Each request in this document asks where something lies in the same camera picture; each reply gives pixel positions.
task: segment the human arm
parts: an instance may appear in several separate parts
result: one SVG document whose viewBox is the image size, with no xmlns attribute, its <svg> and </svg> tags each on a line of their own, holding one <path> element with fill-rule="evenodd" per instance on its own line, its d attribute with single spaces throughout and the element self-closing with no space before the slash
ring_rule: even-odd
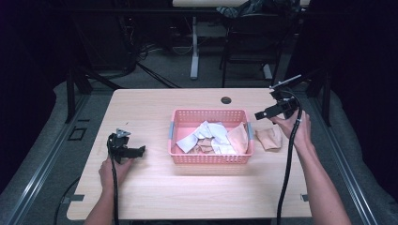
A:
<svg viewBox="0 0 398 225">
<path fill-rule="evenodd" d="M 280 126 L 286 137 L 290 137 L 297 116 L 298 112 L 295 111 L 286 120 L 279 117 L 270 120 Z M 304 171 L 314 224 L 351 224 L 336 187 L 319 161 L 311 140 L 310 115 L 305 111 L 302 112 L 294 145 Z"/>
<path fill-rule="evenodd" d="M 123 164 L 118 164 L 117 162 L 115 162 L 118 186 L 120 186 L 125 180 L 132 162 L 132 158 L 129 158 Z M 84 222 L 84 224 L 86 225 L 109 225 L 112 223 L 115 190 L 114 177 L 112 173 L 112 161 L 109 157 L 102 162 L 99 169 L 99 176 L 102 185 L 102 192 L 100 194 L 99 200 L 97 201 L 96 205 L 91 210 L 90 214 Z"/>
</svg>

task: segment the human hand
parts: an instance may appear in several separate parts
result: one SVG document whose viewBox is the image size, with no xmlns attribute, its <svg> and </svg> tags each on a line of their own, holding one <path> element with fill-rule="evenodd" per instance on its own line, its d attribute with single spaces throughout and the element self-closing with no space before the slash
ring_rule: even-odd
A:
<svg viewBox="0 0 398 225">
<path fill-rule="evenodd" d="M 287 138 L 290 138 L 290 135 L 293 130 L 293 126 L 296 123 L 299 111 L 296 110 L 292 116 L 288 119 L 282 119 L 277 116 L 269 118 L 270 121 L 279 125 L 282 129 L 282 132 Z M 302 111 L 301 122 L 298 126 L 298 130 L 296 132 L 294 144 L 298 151 L 301 149 L 309 149 L 313 148 L 313 143 L 311 141 L 311 120 L 310 115 L 305 111 Z"/>
<path fill-rule="evenodd" d="M 133 158 L 129 158 L 123 164 L 115 162 L 116 174 L 117 174 L 117 185 L 121 185 L 126 178 L 127 172 L 134 161 Z M 100 182 L 102 185 L 102 191 L 114 192 L 114 177 L 112 173 L 112 161 L 109 156 L 104 160 L 99 168 Z"/>
</svg>

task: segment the pink plastic basket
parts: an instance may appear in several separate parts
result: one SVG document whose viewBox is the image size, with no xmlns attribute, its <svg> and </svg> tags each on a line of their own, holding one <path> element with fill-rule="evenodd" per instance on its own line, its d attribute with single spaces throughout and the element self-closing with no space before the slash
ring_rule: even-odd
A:
<svg viewBox="0 0 398 225">
<path fill-rule="evenodd" d="M 227 130 L 237 127 L 240 122 L 246 126 L 249 146 L 246 154 L 186 154 L 176 144 L 191 134 L 204 121 L 222 122 Z M 249 117 L 244 110 L 175 110 L 169 130 L 168 151 L 175 164 L 244 164 L 252 156 L 253 133 Z"/>
</svg>

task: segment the black chair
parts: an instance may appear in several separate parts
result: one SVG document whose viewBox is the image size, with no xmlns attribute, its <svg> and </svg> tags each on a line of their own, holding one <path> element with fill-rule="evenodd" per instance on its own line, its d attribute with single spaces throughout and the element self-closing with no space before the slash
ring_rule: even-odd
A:
<svg viewBox="0 0 398 225">
<path fill-rule="evenodd" d="M 283 51 L 283 42 L 292 27 L 292 20 L 284 15 L 254 13 L 230 19 L 222 52 L 222 87 L 225 87 L 227 63 L 275 65 L 271 84 L 275 82 Z"/>
</svg>

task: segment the forearm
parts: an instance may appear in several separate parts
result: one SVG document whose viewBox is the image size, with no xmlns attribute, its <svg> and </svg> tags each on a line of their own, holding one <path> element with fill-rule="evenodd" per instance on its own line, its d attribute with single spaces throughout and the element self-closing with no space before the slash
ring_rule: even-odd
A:
<svg viewBox="0 0 398 225">
<path fill-rule="evenodd" d="M 314 224 L 351 224 L 339 193 L 320 163 L 312 144 L 298 154 L 304 171 Z"/>
<path fill-rule="evenodd" d="M 114 212 L 114 194 L 112 191 L 102 191 L 99 200 L 91 210 L 84 224 L 110 225 L 112 224 L 112 213 Z"/>
</svg>

